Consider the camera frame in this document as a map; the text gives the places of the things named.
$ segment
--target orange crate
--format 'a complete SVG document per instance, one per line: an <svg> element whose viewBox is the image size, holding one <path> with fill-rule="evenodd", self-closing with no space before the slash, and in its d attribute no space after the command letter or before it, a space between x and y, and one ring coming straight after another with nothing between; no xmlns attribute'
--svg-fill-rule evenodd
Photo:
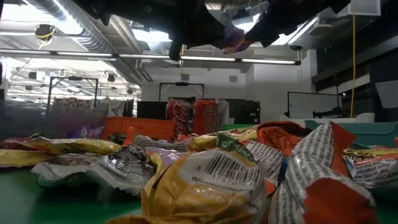
<svg viewBox="0 0 398 224"><path fill-rule="evenodd" d="M164 121L146 118L113 117L106 118L102 139L109 140L110 134L124 134L129 127L137 130L138 134L154 139L173 140L175 121Z"/></svg>

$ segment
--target coca-cola can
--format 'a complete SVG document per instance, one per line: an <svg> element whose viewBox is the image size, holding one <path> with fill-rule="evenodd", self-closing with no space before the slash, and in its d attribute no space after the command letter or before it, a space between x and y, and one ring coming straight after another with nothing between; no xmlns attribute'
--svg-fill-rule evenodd
<svg viewBox="0 0 398 224"><path fill-rule="evenodd" d="M189 134L189 108L190 105L185 100L170 100L167 103L167 119L177 123L174 139L177 139L179 134Z"/></svg>

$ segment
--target green table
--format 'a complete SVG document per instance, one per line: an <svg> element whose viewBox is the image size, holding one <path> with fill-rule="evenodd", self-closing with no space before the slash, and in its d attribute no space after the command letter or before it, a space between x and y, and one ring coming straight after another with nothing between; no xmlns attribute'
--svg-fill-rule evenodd
<svg viewBox="0 0 398 224"><path fill-rule="evenodd" d="M115 192L97 199L96 186L40 189L30 170L0 171L0 223L91 224L127 214L141 214L141 201ZM398 223L396 203L378 202L380 223Z"/></svg>

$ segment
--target barcode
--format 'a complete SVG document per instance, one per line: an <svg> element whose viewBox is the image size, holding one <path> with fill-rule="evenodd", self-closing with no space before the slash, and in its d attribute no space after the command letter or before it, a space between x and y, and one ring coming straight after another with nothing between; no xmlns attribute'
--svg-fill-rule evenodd
<svg viewBox="0 0 398 224"><path fill-rule="evenodd" d="M215 153L205 168L205 172L210 175L219 175L238 183L246 183L251 180L256 183L260 178L259 169L247 169L226 155Z"/></svg>

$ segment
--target green label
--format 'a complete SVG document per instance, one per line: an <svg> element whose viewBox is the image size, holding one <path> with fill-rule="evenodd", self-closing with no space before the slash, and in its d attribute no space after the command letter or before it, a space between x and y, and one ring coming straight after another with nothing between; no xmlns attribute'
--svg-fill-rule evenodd
<svg viewBox="0 0 398 224"><path fill-rule="evenodd" d="M217 135L217 147L220 149L224 149L227 152L236 151L243 157L245 157L248 161L256 163L253 155L250 151L239 141L230 138L224 134Z"/></svg>

